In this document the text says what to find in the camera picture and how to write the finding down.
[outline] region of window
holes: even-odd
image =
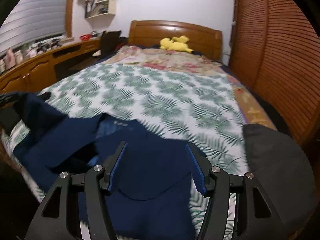
[[[65,32],[67,0],[21,0],[0,28],[0,55],[6,49]]]

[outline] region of silver bolt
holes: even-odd
[[[251,173],[251,172],[247,172],[247,173],[246,173],[246,176],[247,176],[249,179],[253,179],[253,178],[254,178],[254,174]]]
[[[94,169],[95,171],[101,171],[102,168],[103,168],[103,167],[102,167],[101,165],[96,165],[96,166],[93,167],[93,169]]]
[[[62,172],[62,173],[60,173],[60,177],[64,179],[64,178],[68,177],[68,173],[66,171]]]
[[[213,172],[220,172],[220,171],[221,171],[221,169],[220,169],[219,167],[217,167],[217,166],[213,166],[213,167],[211,168],[211,170],[212,170]]]

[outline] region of white sheet with green leaves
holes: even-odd
[[[224,74],[203,77],[119,63],[97,64],[45,91],[52,93],[47,103],[70,117],[93,117],[105,112],[124,120],[137,119],[159,136],[195,143],[212,165],[228,173],[242,176],[247,172],[241,129],[244,119]],[[28,131],[19,122],[10,136],[3,134],[9,155]],[[23,167],[22,174],[41,201],[44,192]],[[207,203],[192,183],[189,208],[197,232]],[[231,238],[234,205],[231,195],[225,239]]]

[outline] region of wardrobe door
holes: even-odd
[[[230,68],[246,86],[254,86],[267,31],[267,0],[239,0]]]
[[[254,91],[273,105],[299,143],[320,111],[320,38],[293,0],[268,0],[268,28]]]

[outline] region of yellow plush toy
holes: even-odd
[[[186,44],[188,41],[189,39],[186,36],[181,36],[180,38],[174,37],[172,38],[172,40],[170,40],[169,38],[165,38],[160,41],[160,49],[186,51],[191,53],[193,49],[188,48],[188,45]]]

